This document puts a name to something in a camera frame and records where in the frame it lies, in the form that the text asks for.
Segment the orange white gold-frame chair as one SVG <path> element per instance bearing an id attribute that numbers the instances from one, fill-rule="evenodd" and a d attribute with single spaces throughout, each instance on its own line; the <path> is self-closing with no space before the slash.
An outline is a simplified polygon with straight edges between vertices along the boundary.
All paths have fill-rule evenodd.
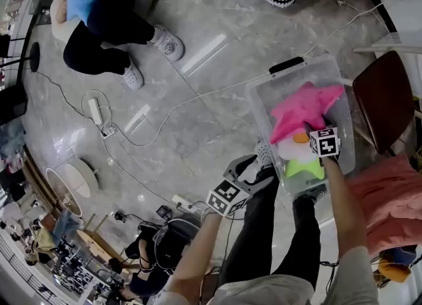
<path id="1" fill-rule="evenodd" d="M 389 262 L 384 258 L 379 260 L 378 269 L 373 272 L 374 279 L 378 284 L 387 280 L 395 283 L 404 283 L 410 275 L 411 269 L 408 266 Z"/>

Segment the black cabinet box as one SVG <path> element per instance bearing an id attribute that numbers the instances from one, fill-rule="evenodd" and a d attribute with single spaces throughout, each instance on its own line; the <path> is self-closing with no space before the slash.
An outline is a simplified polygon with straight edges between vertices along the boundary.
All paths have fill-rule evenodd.
<path id="1" fill-rule="evenodd" d="M 24 115 L 28 97 L 22 83 L 0 91 L 0 126 Z"/>

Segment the person's right white shoe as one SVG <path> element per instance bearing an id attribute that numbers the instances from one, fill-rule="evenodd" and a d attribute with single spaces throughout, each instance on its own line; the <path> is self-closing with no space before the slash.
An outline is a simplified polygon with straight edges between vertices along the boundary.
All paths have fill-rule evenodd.
<path id="1" fill-rule="evenodd" d="M 300 198 L 310 198 L 313 203 L 315 204 L 319 199 L 324 197 L 327 193 L 327 187 L 325 184 L 320 184 L 318 186 L 314 186 L 312 188 L 309 188 L 307 190 L 304 190 L 296 195 L 294 197 L 294 201 L 300 199 Z"/>

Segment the black helmet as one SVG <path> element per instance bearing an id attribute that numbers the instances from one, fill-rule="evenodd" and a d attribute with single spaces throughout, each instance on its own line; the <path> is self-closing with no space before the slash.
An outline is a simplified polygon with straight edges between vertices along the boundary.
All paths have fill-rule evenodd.
<path id="1" fill-rule="evenodd" d="M 153 237 L 155 266 L 162 270 L 174 270 L 200 226 L 199 219 L 190 215 L 167 221 Z"/>

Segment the long white power strip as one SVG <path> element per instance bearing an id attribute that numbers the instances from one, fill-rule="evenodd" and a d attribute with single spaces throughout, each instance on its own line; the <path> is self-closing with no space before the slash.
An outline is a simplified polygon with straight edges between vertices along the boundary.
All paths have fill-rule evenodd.
<path id="1" fill-rule="evenodd" d="M 101 125 L 103 123 L 102 114 L 100 112 L 100 106 L 96 98 L 88 100 L 88 105 L 90 108 L 91 118 L 96 125 Z"/>

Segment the blue grey mottled cloth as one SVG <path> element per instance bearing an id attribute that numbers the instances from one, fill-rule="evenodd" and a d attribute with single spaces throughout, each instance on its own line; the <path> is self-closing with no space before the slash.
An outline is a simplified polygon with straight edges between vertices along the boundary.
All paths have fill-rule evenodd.
<path id="1" fill-rule="evenodd" d="M 26 131 L 20 119 L 0 126 L 0 157 L 6 159 L 20 152 L 25 145 Z"/>

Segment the person's left forearm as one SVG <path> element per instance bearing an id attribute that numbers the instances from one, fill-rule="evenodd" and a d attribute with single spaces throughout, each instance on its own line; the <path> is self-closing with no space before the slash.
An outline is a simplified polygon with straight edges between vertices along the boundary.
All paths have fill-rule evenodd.
<path id="1" fill-rule="evenodd" d="M 209 213 L 202 227 L 178 263 L 167 289 L 183 296 L 191 304 L 195 301 L 212 258 L 222 216 Z"/>

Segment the light wooden stool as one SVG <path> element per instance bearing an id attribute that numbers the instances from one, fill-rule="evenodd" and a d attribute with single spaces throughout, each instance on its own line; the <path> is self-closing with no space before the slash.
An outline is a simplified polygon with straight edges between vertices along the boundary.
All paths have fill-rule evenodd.
<path id="1" fill-rule="evenodd" d="M 112 258 L 117 258 L 119 254 L 111 247 L 111 245 L 102 238 L 98 233 L 100 227 L 108 219 L 109 215 L 105 215 L 102 220 L 90 231 L 88 228 L 94 220 L 96 214 L 93 213 L 82 230 L 78 230 L 76 233 L 80 239 L 87 245 L 90 253 L 94 257 L 100 257 L 104 261 L 108 261 Z"/>

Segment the green star plush pillow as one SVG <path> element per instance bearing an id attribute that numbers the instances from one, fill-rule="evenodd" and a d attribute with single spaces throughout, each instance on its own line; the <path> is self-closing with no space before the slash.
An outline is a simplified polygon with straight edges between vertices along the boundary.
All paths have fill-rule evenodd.
<path id="1" fill-rule="evenodd" d="M 306 171 L 314 176 L 314 178 L 322 180 L 325 177 L 324 168 L 318 159 L 310 162 L 301 163 L 297 159 L 288 161 L 285 169 L 285 176 L 292 177 L 302 171 Z"/>

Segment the person's grey shirt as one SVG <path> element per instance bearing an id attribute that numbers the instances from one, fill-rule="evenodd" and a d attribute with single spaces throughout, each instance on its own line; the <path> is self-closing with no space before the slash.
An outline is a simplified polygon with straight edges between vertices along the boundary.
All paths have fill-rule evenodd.
<path id="1" fill-rule="evenodd" d="M 220 287 L 207 305 L 310 305 L 310 282 L 274 275 Z M 379 305 L 369 252 L 358 246 L 339 261 L 336 276 L 322 305 Z"/>

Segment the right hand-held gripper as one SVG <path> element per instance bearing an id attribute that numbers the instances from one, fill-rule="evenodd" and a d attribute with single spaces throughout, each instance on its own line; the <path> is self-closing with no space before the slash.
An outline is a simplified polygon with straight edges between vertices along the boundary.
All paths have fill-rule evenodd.
<path id="1" fill-rule="evenodd" d="M 311 150 L 319 159 L 329 158 L 338 162 L 341 153 L 341 141 L 338 137 L 338 128 L 314 129 L 308 122 L 303 122 L 303 128 L 310 138 Z"/>

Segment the black mesh bin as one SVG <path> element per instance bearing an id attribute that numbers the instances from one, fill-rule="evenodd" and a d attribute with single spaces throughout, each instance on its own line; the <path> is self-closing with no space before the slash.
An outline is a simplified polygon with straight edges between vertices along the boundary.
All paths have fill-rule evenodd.
<path id="1" fill-rule="evenodd" d="M 31 0 L 28 14 L 40 15 L 44 10 L 48 10 L 53 0 Z"/>

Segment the fried egg plush pillow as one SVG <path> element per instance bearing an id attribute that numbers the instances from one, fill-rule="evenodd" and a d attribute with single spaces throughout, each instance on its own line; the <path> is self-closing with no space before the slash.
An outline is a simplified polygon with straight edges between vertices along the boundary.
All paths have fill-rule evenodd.
<path id="1" fill-rule="evenodd" d="M 308 163 L 317 159 L 310 147 L 310 140 L 306 132 L 296 132 L 277 143 L 278 155 L 284 160 L 296 160 Z"/>

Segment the navy blue chair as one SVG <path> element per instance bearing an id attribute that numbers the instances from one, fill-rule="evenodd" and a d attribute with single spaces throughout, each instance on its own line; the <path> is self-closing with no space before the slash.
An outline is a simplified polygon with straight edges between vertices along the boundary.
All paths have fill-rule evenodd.
<path id="1" fill-rule="evenodd" d="M 416 249 L 416 244 L 386 249 L 379 252 L 378 255 L 371 260 L 371 263 L 387 260 L 390 263 L 410 266 L 417 259 Z"/>

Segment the person's black trousers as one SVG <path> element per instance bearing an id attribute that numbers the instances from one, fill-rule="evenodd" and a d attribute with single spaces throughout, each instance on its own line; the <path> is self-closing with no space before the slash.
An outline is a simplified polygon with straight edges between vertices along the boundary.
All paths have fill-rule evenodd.
<path id="1" fill-rule="evenodd" d="M 310 198 L 293 201 L 295 234 L 279 267 L 271 272 L 274 210 L 278 184 L 269 184 L 249 200 L 243 228 L 220 273 L 218 285 L 259 277 L 290 275 L 316 288 L 320 269 L 320 229 Z"/>

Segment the person's left white shoe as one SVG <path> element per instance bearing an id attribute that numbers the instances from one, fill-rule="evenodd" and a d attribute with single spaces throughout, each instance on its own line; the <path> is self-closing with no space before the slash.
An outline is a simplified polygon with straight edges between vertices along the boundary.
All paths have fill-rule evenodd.
<path id="1" fill-rule="evenodd" d="M 253 163 L 256 163 L 258 167 L 258 173 L 256 174 L 255 180 L 253 182 L 248 182 L 246 180 L 246 184 L 256 185 L 267 179 L 270 179 L 271 183 L 279 183 L 270 152 L 263 141 L 257 142 L 253 155 L 246 155 L 241 158 L 241 161 L 236 166 L 237 174 L 241 175 L 247 169 L 247 167 Z"/>

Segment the brown seat wooden chair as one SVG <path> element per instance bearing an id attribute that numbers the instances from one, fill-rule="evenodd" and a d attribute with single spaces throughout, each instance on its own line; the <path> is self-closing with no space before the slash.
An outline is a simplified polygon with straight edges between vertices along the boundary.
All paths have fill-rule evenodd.
<path id="1" fill-rule="evenodd" d="M 352 95 L 353 140 L 359 153 L 416 153 L 422 145 L 422 111 L 397 51 L 383 53 L 354 79 L 341 81 Z"/>

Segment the person's white shoe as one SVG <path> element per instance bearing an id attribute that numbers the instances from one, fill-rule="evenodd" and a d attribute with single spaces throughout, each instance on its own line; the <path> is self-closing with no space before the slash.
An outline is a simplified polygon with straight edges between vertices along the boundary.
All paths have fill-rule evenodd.
<path id="1" fill-rule="evenodd" d="M 304 190 L 296 195 L 294 197 L 294 201 L 300 199 L 300 198 L 310 198 L 313 203 L 315 204 L 319 199 L 324 197 L 327 193 L 327 187 L 325 184 L 320 184 L 318 186 L 314 186 L 312 188 L 309 188 L 307 190 Z"/>
<path id="2" fill-rule="evenodd" d="M 247 169 L 247 167 L 253 163 L 256 163 L 258 167 L 258 173 L 256 174 L 255 180 L 253 182 L 248 182 L 246 180 L 246 184 L 256 185 L 267 179 L 270 179 L 271 183 L 279 183 L 270 152 L 263 141 L 257 142 L 253 155 L 246 155 L 241 158 L 241 161 L 236 166 L 237 174 L 241 175 Z"/>

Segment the person's right forearm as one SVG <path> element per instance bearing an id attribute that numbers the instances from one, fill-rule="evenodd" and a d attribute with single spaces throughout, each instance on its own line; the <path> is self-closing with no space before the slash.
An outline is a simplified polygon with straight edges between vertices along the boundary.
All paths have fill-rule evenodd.
<path id="1" fill-rule="evenodd" d="M 367 227 L 362 209 L 350 192 L 339 165 L 329 157 L 323 157 L 322 162 L 329 182 L 341 258 L 353 248 L 366 246 Z"/>

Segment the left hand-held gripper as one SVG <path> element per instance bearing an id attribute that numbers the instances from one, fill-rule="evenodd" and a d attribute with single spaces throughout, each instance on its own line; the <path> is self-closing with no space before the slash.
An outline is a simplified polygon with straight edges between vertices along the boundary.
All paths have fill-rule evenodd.
<path id="1" fill-rule="evenodd" d="M 234 159 L 224 172 L 223 180 L 211 189 L 206 204 L 225 217 L 245 207 L 252 194 L 265 189 L 275 179 L 269 171 L 260 171 L 254 182 L 238 181 L 245 170 L 255 162 L 256 155 L 249 154 Z"/>

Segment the pink star plush pillow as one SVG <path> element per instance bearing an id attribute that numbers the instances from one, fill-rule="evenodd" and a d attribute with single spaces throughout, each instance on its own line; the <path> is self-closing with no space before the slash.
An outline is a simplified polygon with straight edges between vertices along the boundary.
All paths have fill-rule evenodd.
<path id="1" fill-rule="evenodd" d="M 304 124 L 309 123 L 315 130 L 327 125 L 323 116 L 343 94 L 342 85 L 316 87 L 306 82 L 295 93 L 279 103 L 270 114 L 276 120 L 270 135 L 270 143 L 277 144 L 297 133 L 305 131 Z"/>

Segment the black standing fan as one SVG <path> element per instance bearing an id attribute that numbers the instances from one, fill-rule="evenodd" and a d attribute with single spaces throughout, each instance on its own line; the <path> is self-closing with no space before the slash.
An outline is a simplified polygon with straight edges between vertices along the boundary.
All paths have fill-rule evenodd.
<path id="1" fill-rule="evenodd" d="M 8 34 L 0 34 L 0 58 L 3 58 L 3 59 L 9 58 L 7 53 L 9 51 L 10 43 L 12 41 L 18 41 L 18 40 L 25 40 L 25 38 L 12 39 L 11 36 Z M 20 59 L 0 64 L 0 69 L 3 69 L 10 65 L 19 64 L 25 61 L 30 62 L 30 70 L 32 72 L 36 72 L 38 70 L 39 64 L 40 64 L 40 45 L 38 42 L 35 42 L 32 44 L 32 47 L 30 49 L 30 54 L 28 57 L 20 57 Z"/>

